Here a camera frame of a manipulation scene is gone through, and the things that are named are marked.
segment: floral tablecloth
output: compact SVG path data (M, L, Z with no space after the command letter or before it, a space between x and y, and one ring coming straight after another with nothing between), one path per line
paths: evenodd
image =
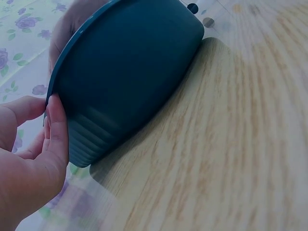
M24 95L46 97L51 32L71 1L0 0L0 103ZM31 143L42 128L42 120L28 121L18 129L13 152ZM108 230L101 210L99 216L95 215L99 207L95 193L108 192L93 181L88 168L69 164L60 194L25 219L17 230Z

